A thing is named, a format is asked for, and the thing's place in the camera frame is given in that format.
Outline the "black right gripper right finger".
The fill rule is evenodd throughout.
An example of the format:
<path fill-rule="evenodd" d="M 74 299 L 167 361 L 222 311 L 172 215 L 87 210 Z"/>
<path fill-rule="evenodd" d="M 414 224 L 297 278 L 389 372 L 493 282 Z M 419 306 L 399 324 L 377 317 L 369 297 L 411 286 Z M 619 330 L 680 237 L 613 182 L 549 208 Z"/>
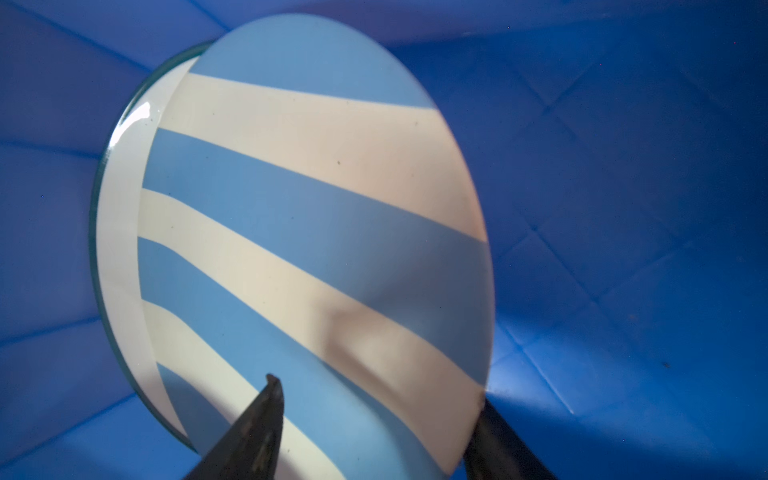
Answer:
<path fill-rule="evenodd" d="M 488 399 L 463 455 L 469 480 L 555 480 Z"/>

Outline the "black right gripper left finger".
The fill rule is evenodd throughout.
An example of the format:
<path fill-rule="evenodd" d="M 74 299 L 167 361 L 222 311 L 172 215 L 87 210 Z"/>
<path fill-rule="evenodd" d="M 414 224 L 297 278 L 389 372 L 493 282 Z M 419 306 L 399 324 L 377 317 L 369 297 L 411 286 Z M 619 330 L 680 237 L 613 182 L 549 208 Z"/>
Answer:
<path fill-rule="evenodd" d="M 273 480 L 284 421 L 284 392 L 267 374 L 265 388 L 184 480 Z"/>

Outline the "blue white striped plate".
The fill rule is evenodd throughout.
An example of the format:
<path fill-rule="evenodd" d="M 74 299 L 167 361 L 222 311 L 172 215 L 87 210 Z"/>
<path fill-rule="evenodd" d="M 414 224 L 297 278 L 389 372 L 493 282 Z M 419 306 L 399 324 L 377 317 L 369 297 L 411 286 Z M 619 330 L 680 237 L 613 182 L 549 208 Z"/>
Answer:
<path fill-rule="evenodd" d="M 490 247 L 445 119 L 376 41 L 280 14 L 208 47 L 152 142 L 138 270 L 197 452 L 273 375 L 289 476 L 456 470 L 490 370 Z"/>

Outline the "blue plastic bin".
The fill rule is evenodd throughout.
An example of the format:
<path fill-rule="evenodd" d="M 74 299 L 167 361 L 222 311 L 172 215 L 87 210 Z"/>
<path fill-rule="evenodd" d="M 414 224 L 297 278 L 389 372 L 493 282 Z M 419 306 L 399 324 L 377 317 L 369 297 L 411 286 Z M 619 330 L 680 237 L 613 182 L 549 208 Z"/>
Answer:
<path fill-rule="evenodd" d="M 765 2 L 5 1 L 3 478 L 197 463 L 109 345 L 92 188 L 157 67 L 281 13 L 376 39 L 443 113 L 493 258 L 488 397 L 556 477 L 766 477 Z"/>

